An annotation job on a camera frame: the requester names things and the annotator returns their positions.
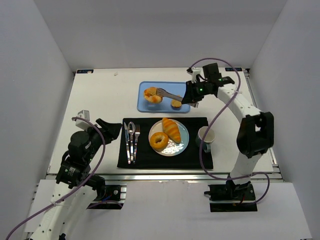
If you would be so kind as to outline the croissant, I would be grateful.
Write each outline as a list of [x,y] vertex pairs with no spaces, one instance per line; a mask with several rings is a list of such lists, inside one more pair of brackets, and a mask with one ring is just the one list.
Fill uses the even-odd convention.
[[162,119],[162,130],[175,143],[181,143],[181,134],[177,123],[169,118]]
[[144,98],[152,104],[161,103],[163,98],[157,95],[157,89],[158,89],[157,87],[153,87],[153,86],[145,89],[143,92]]

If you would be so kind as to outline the bagel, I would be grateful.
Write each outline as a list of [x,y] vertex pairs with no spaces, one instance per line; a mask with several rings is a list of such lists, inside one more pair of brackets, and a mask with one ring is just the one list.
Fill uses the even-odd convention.
[[164,132],[156,132],[149,139],[150,146],[158,152],[164,150],[167,147],[168,142],[169,137]]

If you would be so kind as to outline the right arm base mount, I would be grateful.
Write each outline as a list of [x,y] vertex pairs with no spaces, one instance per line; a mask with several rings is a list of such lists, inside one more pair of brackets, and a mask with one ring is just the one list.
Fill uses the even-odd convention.
[[211,213],[257,212],[256,195],[252,183],[236,185],[232,180],[211,184],[204,195],[209,198]]

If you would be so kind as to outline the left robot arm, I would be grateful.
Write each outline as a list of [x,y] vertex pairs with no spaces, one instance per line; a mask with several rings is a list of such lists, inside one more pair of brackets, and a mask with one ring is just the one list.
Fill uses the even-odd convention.
[[106,181],[95,174],[90,163],[100,148],[105,149],[118,138],[122,124],[100,118],[92,124],[79,116],[73,120],[84,125],[70,137],[55,178],[50,205],[40,211],[43,216],[31,240],[68,239],[80,216],[94,200],[106,202]]

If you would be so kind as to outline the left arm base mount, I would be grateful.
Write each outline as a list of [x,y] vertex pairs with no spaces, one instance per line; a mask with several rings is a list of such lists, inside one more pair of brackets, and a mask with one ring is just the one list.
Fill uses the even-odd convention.
[[124,184],[106,184],[104,190],[89,204],[92,210],[121,210],[126,199],[127,186]]

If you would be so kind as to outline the metal tongs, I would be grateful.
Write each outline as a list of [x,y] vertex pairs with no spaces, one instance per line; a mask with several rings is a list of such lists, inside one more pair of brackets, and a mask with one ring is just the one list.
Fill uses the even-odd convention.
[[183,100],[183,98],[181,96],[169,93],[166,90],[164,90],[163,88],[157,88],[156,89],[156,95],[160,96],[160,97],[170,98],[172,100],[176,100],[176,101],[179,101],[179,102],[182,102],[182,100]]

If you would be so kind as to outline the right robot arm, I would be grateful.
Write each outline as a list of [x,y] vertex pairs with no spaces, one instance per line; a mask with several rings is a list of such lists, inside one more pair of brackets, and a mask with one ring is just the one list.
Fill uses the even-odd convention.
[[239,121],[236,137],[239,154],[227,179],[237,187],[247,185],[258,160],[274,145],[273,114],[251,105],[240,93],[241,84],[229,76],[223,77],[217,63],[203,66],[202,71],[189,67],[187,72],[192,79],[186,82],[182,104],[196,108],[205,96],[214,95]]

